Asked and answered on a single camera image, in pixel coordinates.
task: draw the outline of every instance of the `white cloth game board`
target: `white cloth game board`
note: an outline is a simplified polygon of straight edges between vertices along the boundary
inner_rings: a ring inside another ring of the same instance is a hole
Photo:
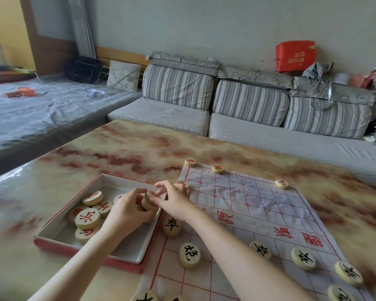
[[[216,175],[211,166],[203,164],[184,166],[179,179],[191,185],[191,201],[241,241],[266,243],[273,253],[271,261],[317,300],[328,301],[331,284],[351,292],[358,301],[373,300],[364,287],[352,287],[337,275],[334,264],[347,260],[300,191],[283,190],[273,181],[232,171]],[[202,254],[201,263],[192,270],[178,261],[180,246],[190,241]],[[306,272],[292,261],[294,247],[315,257],[315,271]],[[149,255],[137,291],[151,288],[161,300],[172,294],[181,294],[188,301],[238,300],[201,238],[187,224],[174,238],[159,232]]]

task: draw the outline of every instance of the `open box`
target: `open box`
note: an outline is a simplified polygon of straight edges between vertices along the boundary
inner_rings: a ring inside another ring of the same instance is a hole
[[[155,189],[153,185],[144,182],[107,174],[99,175],[39,230],[34,237],[35,245],[44,250],[73,256],[83,245],[75,239],[76,226],[68,221],[67,213],[79,205],[83,197],[98,190],[103,192],[105,199],[113,201],[117,195],[134,188]],[[105,260],[105,264],[134,273],[142,273],[148,257],[146,254],[150,251],[157,234],[160,214],[161,209],[152,222],[143,223],[122,240]]]

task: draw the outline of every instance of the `marble tabletop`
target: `marble tabletop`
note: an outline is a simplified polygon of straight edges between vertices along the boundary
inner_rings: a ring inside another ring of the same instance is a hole
[[[176,181],[184,159],[299,187],[376,298],[376,192],[340,167],[127,120],[102,126],[0,177],[0,300],[26,300],[69,259],[34,234],[100,173]],[[139,275],[102,267],[82,300],[129,301]]]

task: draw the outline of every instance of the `black chinese character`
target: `black chinese character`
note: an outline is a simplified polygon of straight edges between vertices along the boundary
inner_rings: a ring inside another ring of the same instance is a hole
[[[308,263],[309,261],[313,262],[311,258],[308,257],[309,253],[303,253],[300,250],[300,254],[298,255],[302,262]]]
[[[255,246],[256,246],[256,252],[257,253],[261,253],[262,254],[262,256],[265,256],[265,254],[268,254],[269,252],[267,251],[267,247],[265,247],[265,246],[257,246],[256,244],[255,244]]]
[[[190,255],[190,257],[193,257],[193,256],[196,256],[198,255],[198,252],[196,250],[193,250],[194,247],[193,246],[185,246],[185,257],[187,258],[188,261],[191,261],[191,259],[188,259],[188,255]]]
[[[170,220],[168,220],[168,224],[166,226],[170,226],[170,230],[172,231],[173,227],[178,227],[177,220],[172,217]]]
[[[354,267],[351,267],[351,268],[348,268],[347,266],[344,266],[344,272],[349,276],[349,277],[352,277],[352,278],[356,278],[356,277],[361,277],[359,274],[357,274],[356,272],[354,272]]]
[[[147,293],[145,294],[145,299],[143,300],[136,300],[136,301],[151,301],[153,299],[153,297],[150,297],[150,298],[147,298]]]
[[[339,301],[346,301],[346,300],[351,301],[350,297],[346,294],[345,291],[343,291],[341,288],[339,288],[338,290],[342,292],[342,293],[339,293],[337,296]]]

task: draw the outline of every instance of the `sofa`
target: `sofa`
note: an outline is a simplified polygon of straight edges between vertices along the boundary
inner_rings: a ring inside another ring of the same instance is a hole
[[[154,52],[143,97],[111,112],[125,118],[347,168],[376,187],[376,146],[362,140],[370,91],[221,66],[213,60]]]

